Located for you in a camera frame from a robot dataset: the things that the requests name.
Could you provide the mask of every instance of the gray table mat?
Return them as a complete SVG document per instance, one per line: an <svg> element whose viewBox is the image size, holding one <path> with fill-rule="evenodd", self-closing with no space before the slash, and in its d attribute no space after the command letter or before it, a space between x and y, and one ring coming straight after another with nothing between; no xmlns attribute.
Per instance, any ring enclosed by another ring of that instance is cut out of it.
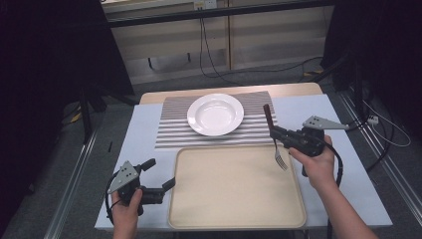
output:
<svg viewBox="0 0 422 239"><path fill-rule="evenodd" d="M233 144L273 143L270 138L263 105L268 104L277 124L273 103L268 92L231 95L243 106L242 123L233 131L221 136L206 136L193 130L187 121L189 107L200 97L171 97L163 103L155 142L157 150L172 150L182 147L215 146Z"/></svg>

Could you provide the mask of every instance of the plate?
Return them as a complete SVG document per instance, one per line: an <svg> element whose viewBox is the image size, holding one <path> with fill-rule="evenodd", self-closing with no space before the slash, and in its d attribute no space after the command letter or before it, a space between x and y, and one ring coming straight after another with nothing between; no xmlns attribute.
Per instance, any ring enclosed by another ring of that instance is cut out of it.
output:
<svg viewBox="0 0 422 239"><path fill-rule="evenodd" d="M242 104L225 94L211 94L196 100L187 111L189 125L207 136L218 136L236 129L242 122Z"/></svg>

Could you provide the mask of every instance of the dark background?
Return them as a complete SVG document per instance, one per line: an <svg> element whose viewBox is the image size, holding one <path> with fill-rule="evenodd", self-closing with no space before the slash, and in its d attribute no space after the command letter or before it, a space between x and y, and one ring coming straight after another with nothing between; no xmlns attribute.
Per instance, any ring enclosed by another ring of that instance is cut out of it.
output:
<svg viewBox="0 0 422 239"><path fill-rule="evenodd" d="M0 0L0 235L54 147L63 108L101 93L132 94L100 1Z"/></svg>
<svg viewBox="0 0 422 239"><path fill-rule="evenodd" d="M347 53L333 74L338 89L363 79L419 137L422 16L417 1L338 1L326 37L323 67ZM63 107L100 93L132 88L100 1L0 0L1 161L0 234L47 161Z"/></svg>

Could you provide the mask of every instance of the wooden tray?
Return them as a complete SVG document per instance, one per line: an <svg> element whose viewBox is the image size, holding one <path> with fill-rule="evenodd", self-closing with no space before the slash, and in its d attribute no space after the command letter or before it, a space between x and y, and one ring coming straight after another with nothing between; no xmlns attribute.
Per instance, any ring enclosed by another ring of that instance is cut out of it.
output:
<svg viewBox="0 0 422 239"><path fill-rule="evenodd" d="M175 229L298 228L307 217L292 160L274 145L184 148L169 209Z"/></svg>

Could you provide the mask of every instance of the table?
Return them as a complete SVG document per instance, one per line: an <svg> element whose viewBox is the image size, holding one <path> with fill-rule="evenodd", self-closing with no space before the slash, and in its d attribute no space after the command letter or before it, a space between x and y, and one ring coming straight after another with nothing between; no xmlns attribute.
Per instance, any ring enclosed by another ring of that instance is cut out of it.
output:
<svg viewBox="0 0 422 239"><path fill-rule="evenodd" d="M259 91L269 92L278 118L278 125L287 129L302 128L302 122L313 115L338 121L338 117L329 99L326 95L322 94L317 84L289 84L149 93L142 97L140 105L134 109L115 170L126 160L130 160L132 164L138 164L154 157L156 158L157 164L149 169L147 173L141 175L142 184L148 187L160 187L163 182L174 175L174 162L177 151L154 150L153 139L155 139L157 134L162 103L166 97L203 96L211 93L240 94ZM325 133L331 136L334 147L342 156L344 175L340 189L343 194L367 225L392 225L382 202L345 132L343 130L326 130ZM301 176L302 166L296 161L295 170L308 215L308 220L303 228L326 226L327 217L323 205L316 191L309 184L308 179ZM170 193L171 191L166 193L162 204L144 206L145 212L138 222L139 230L174 230L168 224ZM112 225L106 218L104 206L100 211L96 228L112 230Z"/></svg>

